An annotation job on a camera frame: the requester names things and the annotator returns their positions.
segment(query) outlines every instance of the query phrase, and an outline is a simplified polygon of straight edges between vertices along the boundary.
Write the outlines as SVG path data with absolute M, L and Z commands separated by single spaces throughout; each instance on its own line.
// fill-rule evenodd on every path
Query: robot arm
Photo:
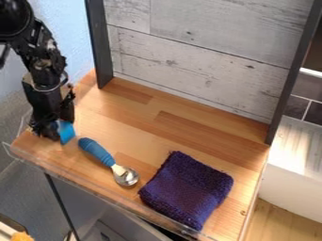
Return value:
M 66 58 L 57 49 L 52 33 L 34 17 L 26 0 L 0 0 L 0 56 L 4 67 L 12 48 L 21 57 L 29 73 L 23 87 L 33 107 L 29 125 L 38 136 L 59 140 L 56 121 L 74 121 L 72 85 L 64 71 Z

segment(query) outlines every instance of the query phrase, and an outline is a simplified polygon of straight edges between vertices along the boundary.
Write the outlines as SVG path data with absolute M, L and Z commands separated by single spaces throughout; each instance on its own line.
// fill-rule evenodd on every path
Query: black metal post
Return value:
M 309 14 L 308 20 L 303 30 L 302 37 L 298 45 L 297 52 L 293 59 L 291 69 L 288 73 L 288 76 L 284 85 L 284 89 L 282 90 L 281 98 L 276 107 L 273 120 L 269 126 L 269 130 L 266 136 L 266 144 L 268 145 L 270 145 L 273 142 L 274 136 L 281 122 L 282 114 L 284 113 L 284 109 L 286 108 L 287 101 L 297 81 L 299 69 L 302 66 L 304 57 L 310 46 L 310 42 L 314 37 L 315 30 L 319 24 L 319 20 L 321 17 L 321 10 L 322 10 L 322 1 L 314 0 L 314 3 L 311 8 L 311 12 Z
M 104 0 L 85 0 L 91 48 L 94 56 L 97 85 L 103 88 L 113 78 Z
M 56 197 L 56 200 L 58 201 L 58 204 L 60 206 L 60 209 L 63 212 L 64 217 L 66 218 L 66 220 L 67 220 L 67 222 L 68 222 L 68 224 L 69 224 L 69 226 L 71 228 L 71 231 L 72 231 L 72 233 L 73 233 L 76 241 L 81 241 L 80 238 L 79 238 L 79 236 L 78 236 L 78 234 L 77 234 L 77 231 L 76 231 L 75 227 L 72 224 L 72 220 L 71 220 L 70 216 L 68 215 L 68 212 L 67 212 L 67 209 L 66 209 L 66 207 L 64 205 L 64 202 L 60 198 L 60 195 L 59 195 L 59 193 L 58 193 L 58 191 L 56 189 L 56 186 L 55 186 L 55 184 L 53 182 L 52 177 L 49 174 L 47 174 L 47 173 L 44 173 L 44 175 L 45 175 L 45 177 L 46 177 L 46 179 L 48 181 L 49 186 L 52 188 L 52 191 L 53 191 L 53 193 L 54 193 L 54 195 Z

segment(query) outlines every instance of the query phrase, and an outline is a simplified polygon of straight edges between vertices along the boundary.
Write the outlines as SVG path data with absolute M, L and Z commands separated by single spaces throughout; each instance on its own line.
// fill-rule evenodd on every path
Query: wooden tabletop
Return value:
M 189 154 L 234 178 L 229 197 L 207 219 L 200 240 L 238 240 L 266 162 L 267 125 L 114 78 L 95 86 L 94 71 L 76 87 L 78 137 L 102 144 L 117 163 L 141 176 L 131 189 L 117 185 L 110 169 L 81 152 L 77 139 L 61 146 L 24 131 L 11 150 L 28 163 L 171 231 L 178 223 L 145 206 L 137 192 L 171 151 Z

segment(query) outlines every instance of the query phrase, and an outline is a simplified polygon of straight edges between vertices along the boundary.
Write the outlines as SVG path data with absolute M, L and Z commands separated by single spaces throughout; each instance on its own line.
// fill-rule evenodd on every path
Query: wood panel backdrop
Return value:
M 270 122 L 313 0 L 105 0 L 115 75 Z

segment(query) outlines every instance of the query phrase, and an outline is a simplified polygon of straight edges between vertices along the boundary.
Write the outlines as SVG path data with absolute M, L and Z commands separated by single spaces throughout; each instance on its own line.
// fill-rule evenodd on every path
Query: purple cloth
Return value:
M 173 152 L 138 194 L 155 211 L 200 231 L 232 186 L 231 176 Z

